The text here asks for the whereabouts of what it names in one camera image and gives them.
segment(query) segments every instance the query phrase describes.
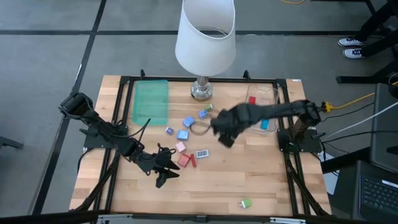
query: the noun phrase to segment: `red block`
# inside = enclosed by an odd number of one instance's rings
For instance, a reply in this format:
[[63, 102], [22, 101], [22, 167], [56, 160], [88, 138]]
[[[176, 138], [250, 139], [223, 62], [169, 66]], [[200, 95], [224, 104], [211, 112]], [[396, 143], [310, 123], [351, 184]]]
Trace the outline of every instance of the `red block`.
[[195, 161], [195, 156], [193, 154], [191, 154], [191, 160], [192, 160], [192, 165], [194, 167], [196, 167], [197, 166], [197, 162]]
[[186, 154], [183, 153], [183, 154], [181, 154], [181, 157], [180, 157], [180, 159], [178, 160], [178, 163], [179, 163], [181, 166], [186, 167], [190, 159], [191, 159], [190, 156], [188, 156], [188, 155], [186, 155]]
[[249, 96], [249, 103], [250, 103], [250, 104], [256, 104], [256, 97], [254, 97], [254, 96]]

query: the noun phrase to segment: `wooden table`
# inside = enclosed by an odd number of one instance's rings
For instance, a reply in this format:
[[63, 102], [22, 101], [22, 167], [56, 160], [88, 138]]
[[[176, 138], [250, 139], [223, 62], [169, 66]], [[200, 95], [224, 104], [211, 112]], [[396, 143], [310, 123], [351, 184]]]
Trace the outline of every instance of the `wooden table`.
[[[120, 76], [104, 76], [99, 90], [95, 110], [106, 121], [110, 121], [113, 114], [119, 81]], [[190, 115], [197, 118], [198, 112], [203, 110], [204, 105], [208, 103], [213, 104], [215, 109], [221, 110], [244, 102], [249, 85], [247, 83], [214, 83], [213, 99], [197, 102], [190, 96], [191, 83], [169, 82], [168, 125], [174, 130], [184, 129], [182, 120]], [[287, 80], [287, 86], [291, 101], [305, 99], [300, 80]], [[125, 90], [121, 100], [120, 117], [123, 113], [126, 92]], [[134, 94], [127, 120], [130, 133], [140, 128], [131, 120], [133, 104]], [[177, 140], [175, 136], [165, 133], [164, 126], [148, 126], [142, 138], [145, 151], [156, 152], [158, 142], [162, 146], [174, 147]], [[207, 215], [292, 215], [283, 154], [279, 151], [275, 132], [263, 135], [247, 130], [238, 136], [231, 149], [221, 145], [211, 131], [204, 136], [190, 134], [185, 144], [188, 153], [208, 149], [210, 156], [198, 159], [196, 168], [192, 167], [191, 163], [187, 167], [181, 167], [177, 171], [180, 177], [167, 180], [160, 189], [155, 187], [157, 174], [152, 173], [146, 176], [138, 166], [121, 159], [111, 211]], [[330, 213], [319, 160], [309, 153], [300, 155], [306, 186], [322, 208]], [[79, 206], [97, 184], [103, 156], [104, 149], [94, 149], [83, 158], [70, 208]], [[172, 160], [177, 163], [179, 157], [180, 154], [176, 152]], [[303, 213], [301, 195], [297, 186], [295, 190], [299, 211]], [[106, 185], [100, 208], [104, 208], [107, 191]], [[239, 203], [244, 198], [250, 198], [253, 206], [247, 209], [241, 208]]]

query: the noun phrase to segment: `sneaker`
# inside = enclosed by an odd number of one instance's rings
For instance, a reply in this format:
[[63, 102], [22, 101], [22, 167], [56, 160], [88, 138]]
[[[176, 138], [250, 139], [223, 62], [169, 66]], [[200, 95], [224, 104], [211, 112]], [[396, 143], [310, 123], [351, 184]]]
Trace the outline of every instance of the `sneaker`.
[[344, 57], [351, 59], [364, 58], [361, 54], [361, 49], [346, 49], [343, 51], [343, 55]]
[[347, 38], [338, 40], [337, 44], [342, 47], [353, 47], [353, 46], [360, 47], [360, 46], [364, 45], [365, 42], [356, 40], [356, 39], [354, 39], [354, 37], [347, 37]]

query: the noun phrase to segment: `transparent green tray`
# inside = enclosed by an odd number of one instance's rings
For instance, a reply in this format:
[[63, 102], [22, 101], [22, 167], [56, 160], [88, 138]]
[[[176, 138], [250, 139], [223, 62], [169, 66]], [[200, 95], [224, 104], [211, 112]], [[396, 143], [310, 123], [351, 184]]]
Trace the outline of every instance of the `transparent green tray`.
[[169, 117], [169, 82], [167, 80], [137, 81], [132, 122], [144, 125], [167, 125]]

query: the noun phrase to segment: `yellow cable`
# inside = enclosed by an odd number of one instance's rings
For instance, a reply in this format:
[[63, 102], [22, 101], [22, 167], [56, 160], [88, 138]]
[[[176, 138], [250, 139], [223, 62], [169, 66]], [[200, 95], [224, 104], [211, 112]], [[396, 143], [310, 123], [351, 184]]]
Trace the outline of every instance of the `yellow cable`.
[[362, 96], [362, 97], [360, 97], [360, 98], [358, 98], [358, 99], [356, 99], [356, 100], [353, 100], [353, 101], [351, 101], [351, 102], [349, 102], [349, 103], [346, 103], [346, 104], [344, 104], [344, 105], [341, 105], [341, 106], [332, 106], [332, 105], [331, 105], [331, 109], [333, 109], [333, 110], [342, 109], [342, 108], [344, 108], [344, 107], [346, 107], [346, 106], [348, 106], [348, 105], [352, 105], [353, 103], [358, 102], [359, 100], [363, 100], [363, 99], [365, 99], [365, 98], [367, 98], [367, 97], [369, 97], [369, 96], [373, 96], [373, 95], [374, 95], [374, 93], [370, 93], [370, 94], [368, 94], [368, 95], [366, 95], [366, 96]]
[[284, 2], [286, 4], [301, 4], [303, 2], [305, 2], [305, 0], [301, 0], [300, 2], [289, 2], [289, 1], [285, 1], [285, 0], [280, 0], [281, 2]]

